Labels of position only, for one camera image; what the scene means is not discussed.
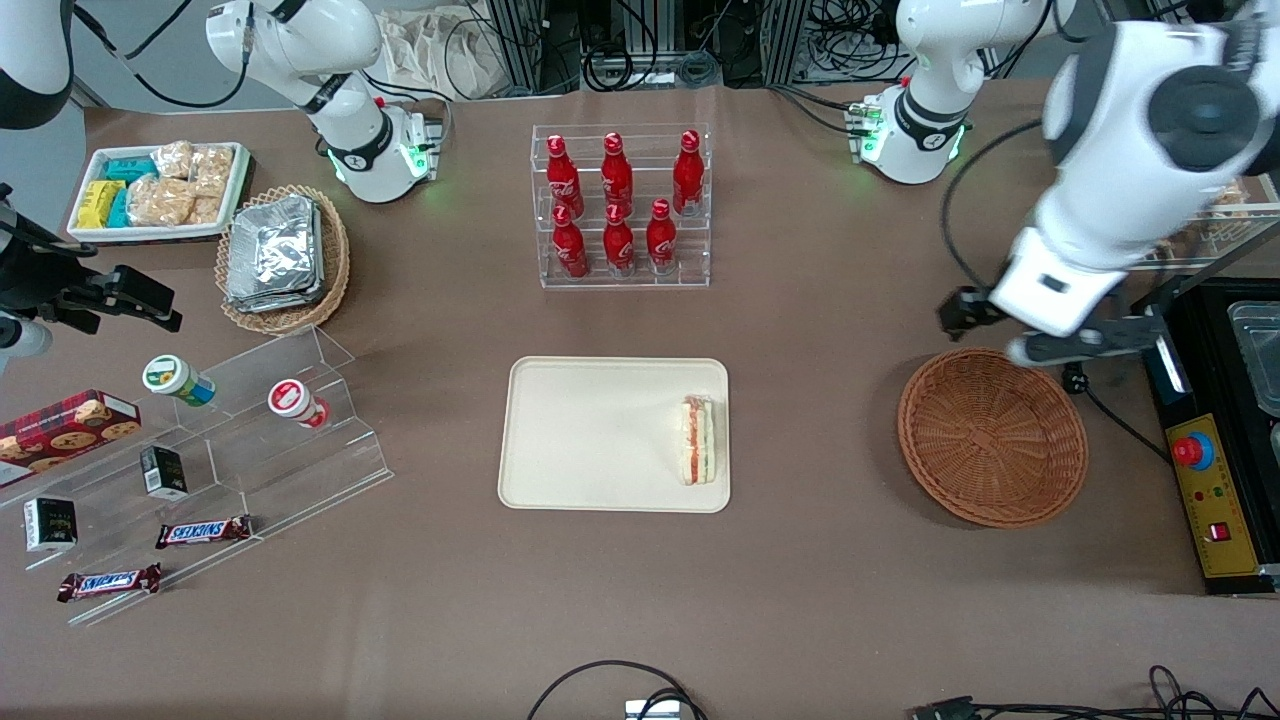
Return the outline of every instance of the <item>control panel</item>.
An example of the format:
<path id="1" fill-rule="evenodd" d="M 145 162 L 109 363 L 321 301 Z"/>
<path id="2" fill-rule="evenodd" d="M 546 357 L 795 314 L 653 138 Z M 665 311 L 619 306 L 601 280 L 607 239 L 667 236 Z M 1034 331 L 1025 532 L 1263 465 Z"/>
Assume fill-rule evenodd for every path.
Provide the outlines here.
<path id="1" fill-rule="evenodd" d="M 1258 559 L 1240 512 L 1235 482 L 1222 457 L 1213 415 L 1165 430 L 1178 486 L 1206 578 L 1256 575 Z"/>

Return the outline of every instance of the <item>red bottle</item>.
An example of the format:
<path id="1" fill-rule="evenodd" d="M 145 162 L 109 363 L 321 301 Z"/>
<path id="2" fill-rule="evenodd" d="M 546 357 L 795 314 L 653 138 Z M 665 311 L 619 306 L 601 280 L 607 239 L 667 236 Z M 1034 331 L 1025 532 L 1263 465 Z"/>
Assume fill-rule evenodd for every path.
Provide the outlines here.
<path id="1" fill-rule="evenodd" d="M 547 138 L 550 160 L 547 163 L 547 182 L 552 186 L 552 197 L 557 205 L 568 208 L 572 219 L 582 217 L 582 184 L 577 181 L 577 168 L 564 151 L 564 138 L 553 135 Z"/>
<path id="2" fill-rule="evenodd" d="M 600 165 L 600 178 L 604 181 L 604 204 L 617 205 L 622 217 L 631 217 L 631 163 L 622 154 L 622 136 L 611 132 L 604 136 L 604 164 Z"/>
<path id="3" fill-rule="evenodd" d="M 653 201 L 645 241 L 654 274 L 669 275 L 676 269 L 676 223 L 671 219 L 671 204 L 660 197 Z"/>
<path id="4" fill-rule="evenodd" d="M 559 258 L 561 265 L 571 278 L 586 277 L 591 268 L 586 261 L 582 231 L 577 229 L 568 214 L 568 208 L 563 205 L 557 205 L 552 210 L 552 219 L 556 220 L 552 242 L 556 243 L 556 256 Z"/>
<path id="5" fill-rule="evenodd" d="M 671 204 L 677 215 L 691 217 L 703 211 L 703 155 L 698 151 L 701 138 L 696 131 L 686 129 L 680 136 L 680 158 L 676 159 L 676 191 Z"/>
<path id="6" fill-rule="evenodd" d="M 628 277 L 636 266 L 627 217 L 622 214 L 622 208 L 608 205 L 604 208 L 604 219 L 609 223 L 604 225 L 604 256 L 609 260 L 609 274 L 616 278 Z"/>

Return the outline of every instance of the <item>acrylic bottle rack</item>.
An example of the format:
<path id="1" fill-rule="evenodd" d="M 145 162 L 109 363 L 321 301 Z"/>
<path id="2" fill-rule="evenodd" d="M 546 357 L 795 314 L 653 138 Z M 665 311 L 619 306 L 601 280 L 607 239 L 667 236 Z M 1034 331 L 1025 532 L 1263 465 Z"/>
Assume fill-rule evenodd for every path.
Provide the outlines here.
<path id="1" fill-rule="evenodd" d="M 672 170 L 680 156 L 680 136 L 685 131 L 701 136 L 703 204 L 698 215 L 678 217 L 676 222 L 676 270 L 668 275 L 654 274 L 645 247 L 645 227 L 650 208 L 658 197 L 671 200 Z M 604 187 L 600 183 L 600 164 L 604 161 L 604 136 L 616 132 L 622 136 L 623 150 L 631 161 L 635 183 L 634 210 L 627 225 L 635 234 L 635 273 L 626 278 L 609 274 L 604 258 Z M 576 222 L 586 242 L 586 256 L 591 270 L 584 278 L 571 278 L 556 258 L 552 233 L 550 186 L 547 182 L 547 138 L 559 135 L 564 138 L 568 156 L 577 167 L 586 210 Z M 605 290 L 605 288 L 680 288 L 705 287 L 712 281 L 712 132 L 707 123 L 689 124 L 612 124 L 612 126 L 534 126 L 530 164 L 534 188 L 534 234 L 538 241 L 538 274 L 547 290 Z"/>

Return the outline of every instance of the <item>table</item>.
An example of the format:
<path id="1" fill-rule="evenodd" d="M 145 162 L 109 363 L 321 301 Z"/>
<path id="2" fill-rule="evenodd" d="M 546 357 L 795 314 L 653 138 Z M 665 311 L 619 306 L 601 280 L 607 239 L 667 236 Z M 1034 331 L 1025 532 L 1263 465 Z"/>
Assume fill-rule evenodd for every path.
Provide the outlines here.
<path id="1" fill-rule="evenodd" d="M 859 97 L 865 88 L 828 88 Z M 992 82 L 966 152 L 1034 117 L 1043 83 Z M 1199 596 L 1172 477 L 1082 404 L 1088 482 L 1044 527 L 960 523 L 911 479 L 899 393 L 951 347 L 933 309 L 961 281 L 943 184 L 851 167 L 842 138 L 764 91 L 575 94 L 460 105 L 440 181 L 364 205 L 312 154 L 301 113 L 87 111 L 90 147 L 236 140 L 255 191 L 326 192 L 352 281 L 325 325 L 397 477 L 108 623 L 65 628 L 54 587 L 0 564 L 0 706 L 14 720 L 522 717 L 581 662 L 675 674 L 713 717 L 900 717 L 988 702 L 1147 701 L 1164 662 L 1239 701 L 1280 666 L 1277 606 Z M 712 123 L 708 290 L 548 293 L 529 214 L 534 123 Z M 1021 137 L 960 190 L 956 237 L 992 272 L 1052 179 Z M 140 395 L 159 352 L 211 365 L 262 337 L 221 316 L 211 245 L 108 250 L 177 288 L 183 331 L 105 319 L 0 379 L 13 416 L 92 386 Z M 1254 261 L 1260 272 L 1275 265 Z M 1012 323 L 978 331 L 1001 346 Z M 733 498 L 716 515 L 515 511 L 495 493 L 507 373 L 525 355 L 708 356 L 731 377 Z M 1135 360 L 1098 393 L 1149 437 Z M 0 528 L 0 547 L 20 548 Z M 623 670 L 564 685 L 547 717 L 618 717 L 658 685 Z"/>

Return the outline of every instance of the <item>red cookie box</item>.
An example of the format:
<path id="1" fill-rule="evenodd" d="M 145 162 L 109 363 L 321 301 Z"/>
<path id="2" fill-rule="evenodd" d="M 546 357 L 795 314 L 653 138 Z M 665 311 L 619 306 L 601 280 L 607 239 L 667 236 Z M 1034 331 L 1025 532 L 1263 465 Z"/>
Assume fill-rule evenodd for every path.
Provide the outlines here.
<path id="1" fill-rule="evenodd" d="M 142 428 L 137 405 L 86 389 L 0 425 L 0 487 Z"/>

